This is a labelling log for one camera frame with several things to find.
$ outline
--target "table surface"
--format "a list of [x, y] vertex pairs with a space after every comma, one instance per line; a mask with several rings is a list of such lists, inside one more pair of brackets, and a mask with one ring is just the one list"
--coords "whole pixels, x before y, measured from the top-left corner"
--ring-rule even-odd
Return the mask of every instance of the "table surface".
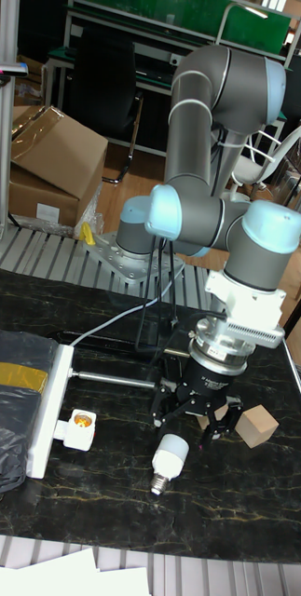
[[[8, 331], [83, 332], [135, 301], [0, 270], [0, 329]], [[119, 321], [107, 335], [134, 337], [138, 320], [134, 314], [128, 324]], [[149, 332], [154, 320], [156, 313], [149, 312]], [[84, 349], [76, 351], [75, 369], [156, 376], [132, 356]], [[55, 441], [42, 481], [27, 479], [0, 495], [0, 534], [232, 561], [301, 562], [301, 395], [284, 346], [257, 348], [232, 395], [247, 408], [265, 405], [280, 422], [273, 437], [250, 450], [234, 433], [201, 453], [198, 422], [182, 416], [176, 431], [190, 452], [182, 475], [157, 498], [149, 492], [157, 448], [148, 416], [151, 393], [72, 379], [61, 418], [74, 407], [95, 411], [92, 448], [80, 453]]]

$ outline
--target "light bulb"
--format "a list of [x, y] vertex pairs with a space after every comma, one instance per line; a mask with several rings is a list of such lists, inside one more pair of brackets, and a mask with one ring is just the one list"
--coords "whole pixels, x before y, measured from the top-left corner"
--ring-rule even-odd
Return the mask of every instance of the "light bulb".
[[188, 443], [177, 435], [164, 435], [153, 457], [154, 477], [151, 492], [164, 493], [168, 482], [177, 478], [183, 469], [188, 454]]

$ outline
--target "yellow tape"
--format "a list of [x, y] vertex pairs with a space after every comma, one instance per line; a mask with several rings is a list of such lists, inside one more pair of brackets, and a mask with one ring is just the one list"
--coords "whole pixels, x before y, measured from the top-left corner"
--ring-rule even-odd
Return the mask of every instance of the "yellow tape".
[[48, 380], [48, 373], [21, 364], [0, 362], [0, 385], [33, 389], [39, 393]]

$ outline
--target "chair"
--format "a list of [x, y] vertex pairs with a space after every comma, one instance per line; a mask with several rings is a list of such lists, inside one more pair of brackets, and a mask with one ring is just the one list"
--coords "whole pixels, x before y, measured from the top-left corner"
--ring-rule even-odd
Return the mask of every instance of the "chair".
[[130, 138], [126, 163], [114, 179], [120, 183], [133, 157], [143, 95], [136, 93], [134, 45], [128, 37], [109, 37], [84, 29], [75, 56], [67, 114], [105, 137]]
[[[261, 134], [264, 136], [268, 136], [265, 132], [261, 131]], [[297, 129], [293, 130], [284, 141], [279, 142], [276, 141], [278, 147], [273, 152], [272, 156], [269, 156], [259, 149], [255, 149], [251, 144], [248, 144], [248, 148], [251, 151], [251, 159], [249, 157], [239, 156], [239, 159], [236, 163], [234, 171], [232, 172], [232, 179], [234, 181], [233, 186], [230, 189], [231, 199], [233, 199], [234, 194], [236, 193], [238, 186], [242, 186], [243, 184], [252, 184], [255, 189], [258, 188], [258, 185], [266, 180], [268, 176], [270, 176], [275, 169], [280, 164], [280, 161], [284, 158], [288, 151], [290, 151], [291, 147], [294, 145], [296, 141], [301, 137], [301, 126]], [[259, 166], [254, 161], [254, 154], [262, 154], [265, 157], [265, 163], [263, 166]]]

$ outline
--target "black chair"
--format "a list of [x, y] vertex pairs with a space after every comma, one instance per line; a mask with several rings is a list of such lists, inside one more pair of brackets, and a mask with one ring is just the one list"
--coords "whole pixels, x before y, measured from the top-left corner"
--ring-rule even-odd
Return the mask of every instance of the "black chair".
[[120, 183], [133, 157], [143, 95], [136, 92], [134, 45], [127, 37], [109, 37], [87, 27], [75, 56], [67, 114], [104, 137], [131, 136], [127, 161], [115, 179]]

